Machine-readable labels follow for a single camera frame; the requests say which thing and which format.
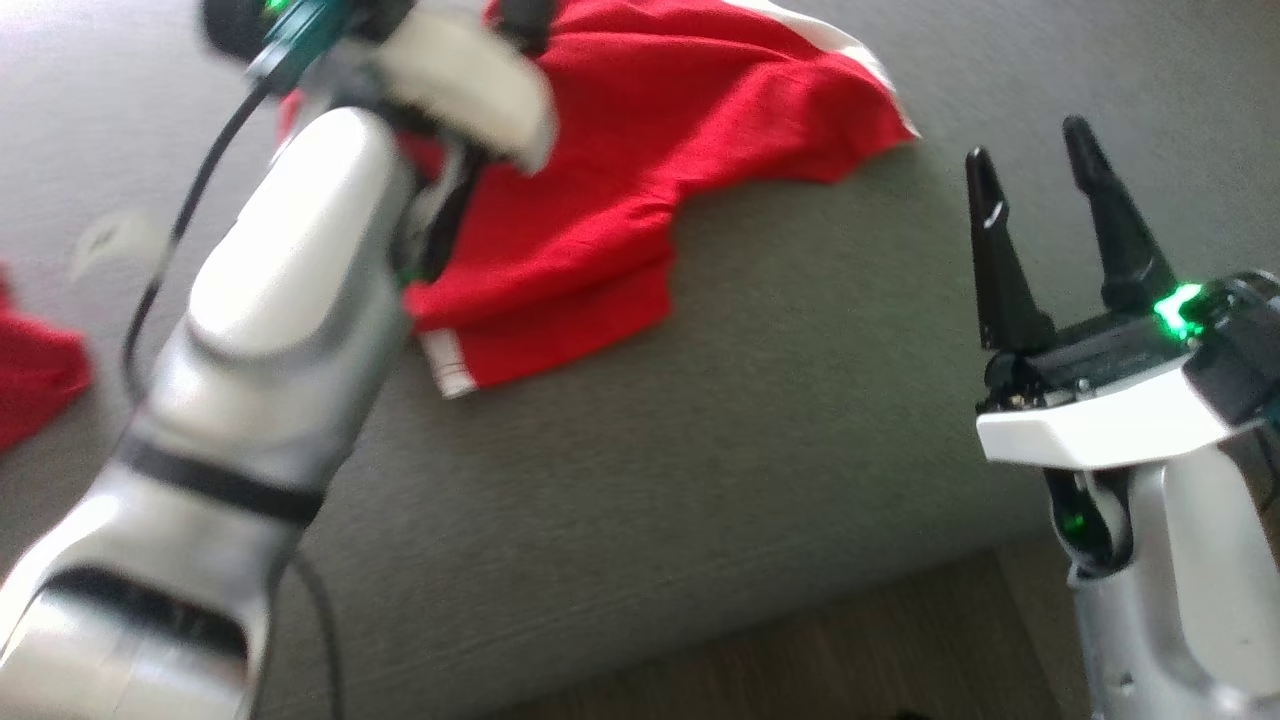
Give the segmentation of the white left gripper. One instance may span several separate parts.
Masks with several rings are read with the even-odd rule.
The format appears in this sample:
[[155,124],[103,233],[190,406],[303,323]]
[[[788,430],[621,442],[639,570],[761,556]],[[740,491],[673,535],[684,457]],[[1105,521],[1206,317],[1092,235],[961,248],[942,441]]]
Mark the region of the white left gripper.
[[550,42],[553,0],[497,3],[497,31],[460,12],[415,8],[385,41],[390,95],[521,170],[540,170],[557,136],[549,79],[526,56]]

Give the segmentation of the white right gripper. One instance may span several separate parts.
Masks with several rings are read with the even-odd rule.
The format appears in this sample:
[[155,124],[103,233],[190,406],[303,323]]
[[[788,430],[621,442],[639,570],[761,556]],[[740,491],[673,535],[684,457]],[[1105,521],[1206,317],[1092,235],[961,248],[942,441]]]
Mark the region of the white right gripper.
[[1037,306],[1012,245],[1010,204],[995,163],[986,149],[973,149],[965,174],[975,309],[982,347],[998,351],[986,368],[987,396],[975,420],[986,457],[1097,470],[1231,438],[1239,425],[1212,407],[1189,370],[1212,332],[1239,309],[1240,293],[1225,284],[1175,291],[1174,269],[1091,123],[1066,117],[1062,140],[1091,208],[1103,306],[1147,314],[1097,316],[1052,346],[1056,329]]

